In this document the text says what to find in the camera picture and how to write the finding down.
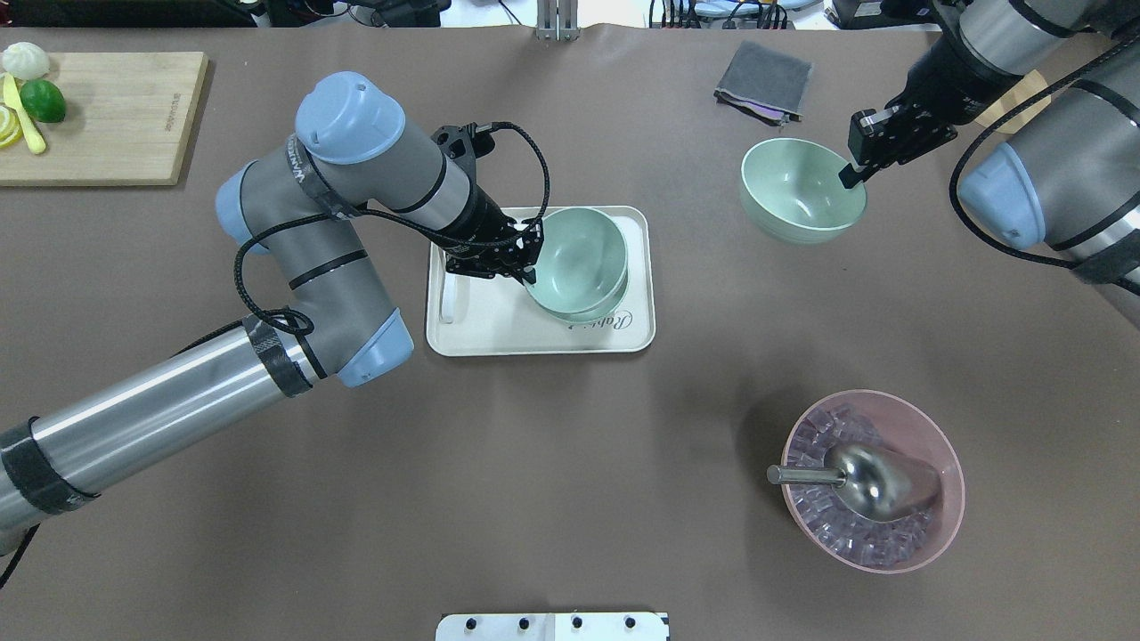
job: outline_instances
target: white tray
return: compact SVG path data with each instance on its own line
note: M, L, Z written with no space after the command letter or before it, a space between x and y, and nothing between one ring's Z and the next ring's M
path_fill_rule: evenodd
M553 213L559 209L549 208ZM610 216L626 240L629 285L618 308L600 320L568 325L531 300L515 281L455 276L432 245L427 269L427 344L443 356L628 352L645 349L657 334L649 227L632 206L594 208ZM538 208L507 208L523 220Z

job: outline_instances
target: black tape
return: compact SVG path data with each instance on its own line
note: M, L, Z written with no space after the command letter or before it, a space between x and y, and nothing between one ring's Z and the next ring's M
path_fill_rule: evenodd
M242 326L245 327L245 335L249 336L253 351L282 393L293 398L312 389L312 384L301 373L301 367L285 352L285 346L272 327L252 315L242 319Z
M1121 206L1116 208L1116 211L1114 211L1113 213L1109 213L1108 216L1106 216L1100 222L1093 225L1092 227L1085 229L1084 232L1081 232L1080 234L1077 234L1076 236L1073 236L1072 238L1069 238L1067 241L1061 241L1060 243L1057 243L1057 244L1053 244L1053 245L1049 245L1049 246L1052 248L1056 251L1070 250L1070 249L1080 245L1081 243L1088 241L1089 238L1096 236L1097 234L1100 234L1105 229L1108 229L1117 220L1124 218L1125 216L1129 214L1129 212L1131 212L1132 210L1134 210L1137 208L1140 208L1140 192L1137 192L1135 194L1133 194L1131 198L1129 198Z
M293 178L296 179L304 195L320 205L320 209L329 217L348 220L360 216L360 211L356 205L345 201L325 180L320 170L312 162L309 149L301 144L295 133L290 136L285 141L285 160L288 162L290 170L293 171Z
M72 512L99 497L73 487L56 472L32 437L35 416L0 432L0 460L25 501L46 514Z
M337 267L344 267L345 265L360 260L361 258L368 258L368 252L364 250L357 250L355 252L349 252L342 257L334 258L333 260L329 260L324 265L314 267L312 269L290 281L288 289L295 290L301 285L308 283L309 281L312 281L317 276L323 276L325 274L328 274L329 271L336 269Z
M1023 18L1029 21L1029 24L1040 29L1041 31L1052 35L1054 38L1072 38L1076 35L1077 32L1072 29L1064 27L1045 16L1042 16L1036 10L1033 9L1025 0L1009 0L1009 6L1013 8L1015 11L1021 15Z
M424 194L424 197L422 197L418 201L412 203L410 205L408 205L406 208L402 208L402 209L393 209L392 213L408 213L408 212L413 212L413 211L415 211L415 210L424 206L432 198L435 197L435 194L439 193L439 188L443 186L443 178L447 177L447 156L445 156L443 153L440 152L439 157L441 159L441 163L440 163L440 168L439 168L439 176L435 177L435 184L431 186L431 189L429 189L427 193Z
M1088 79L1077 80L1072 87L1073 89L1088 91L1109 105L1113 105L1116 107L1116 111L1121 112L1121 115L1132 121L1134 127L1140 127L1140 108L1137 108L1132 100L1129 100L1124 96L1121 96L1116 91L1113 91L1099 82Z
M1140 267L1140 229L1090 255L1073 268L1073 274L1084 283L1105 285L1119 281L1137 267Z

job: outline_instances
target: wooden cutting board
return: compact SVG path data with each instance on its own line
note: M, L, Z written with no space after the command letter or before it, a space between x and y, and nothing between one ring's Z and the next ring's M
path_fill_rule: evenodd
M201 51L51 54L67 117L36 123L48 151L0 149L0 186L174 185L206 73Z

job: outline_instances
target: gray cloth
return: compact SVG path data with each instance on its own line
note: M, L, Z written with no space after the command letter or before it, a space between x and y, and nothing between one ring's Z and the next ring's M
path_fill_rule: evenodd
M812 63L755 42L741 42L712 95L744 113L782 123L803 117L804 91L811 76Z

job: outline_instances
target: gray robot arm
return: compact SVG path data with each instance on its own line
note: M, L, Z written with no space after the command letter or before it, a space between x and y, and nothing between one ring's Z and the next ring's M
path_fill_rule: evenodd
M953 140L955 125L974 121L1078 31L1092 25L1123 40L1140 19L1132 0L975 0L963 11L964 3L930 0L942 38L885 108L852 115L855 162L840 173L847 187Z
M951 201L991 246L1104 285L1101 293L1140 327L1140 2L976 0L956 13L944 7L951 3L931 5L943 36L911 68L903 92L882 111L852 116L855 162L840 179L852 187L953 139L954 125L972 121L1065 39L1091 26L1118 43L959 189L988 130L983 133L951 177ZM1042 242L1060 258L1021 251Z
M352 227L355 216L380 213L364 203L380 202L385 216L440 244L449 270L532 279L539 219L520 232L474 181L491 128L449 127L429 138L351 72L321 80L295 124L215 203L227 233L277 260L295 302L275 314L253 306L239 326L0 432L0 555L48 517L320 379L356 387L407 359L412 338Z

